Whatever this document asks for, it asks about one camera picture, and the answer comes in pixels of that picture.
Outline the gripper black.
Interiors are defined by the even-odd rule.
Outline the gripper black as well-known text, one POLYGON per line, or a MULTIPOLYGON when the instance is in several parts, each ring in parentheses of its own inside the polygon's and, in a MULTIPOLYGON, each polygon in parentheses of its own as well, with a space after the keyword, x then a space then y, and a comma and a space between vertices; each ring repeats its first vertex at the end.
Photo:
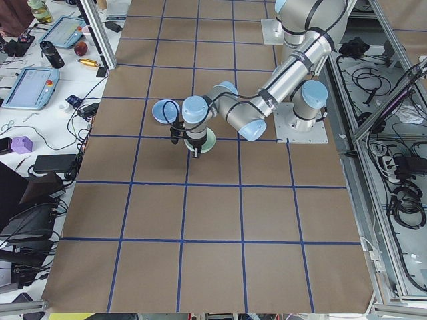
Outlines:
POLYGON ((187 147, 193 152, 193 158, 200 157, 200 151, 203 149, 203 145, 206 143, 206 138, 201 139, 188 139, 187 147))

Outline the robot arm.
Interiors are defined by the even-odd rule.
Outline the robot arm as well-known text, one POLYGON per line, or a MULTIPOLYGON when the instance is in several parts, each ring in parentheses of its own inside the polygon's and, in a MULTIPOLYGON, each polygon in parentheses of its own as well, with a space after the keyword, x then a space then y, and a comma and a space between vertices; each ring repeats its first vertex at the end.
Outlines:
POLYGON ((184 100, 182 138, 193 157, 209 151, 207 124, 218 115, 247 141, 259 139, 266 118, 334 50, 348 21, 347 1, 276 1, 274 9, 292 51, 252 96, 238 95, 223 81, 205 95, 184 100))
POLYGON ((302 81, 290 95, 293 107, 288 117, 289 126, 297 132, 311 131, 327 98, 328 90, 322 82, 302 81))

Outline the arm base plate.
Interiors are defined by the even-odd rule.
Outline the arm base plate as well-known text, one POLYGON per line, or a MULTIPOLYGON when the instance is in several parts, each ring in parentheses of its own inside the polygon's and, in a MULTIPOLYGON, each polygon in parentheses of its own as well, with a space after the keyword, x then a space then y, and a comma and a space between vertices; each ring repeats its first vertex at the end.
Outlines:
POLYGON ((302 120, 294 114, 293 103, 280 103, 273 112, 278 143, 328 144, 320 112, 312 120, 302 120))
POLYGON ((297 47, 305 38, 305 34, 292 35, 284 31, 282 24, 276 19, 261 19, 261 30, 264 45, 287 45, 297 47))

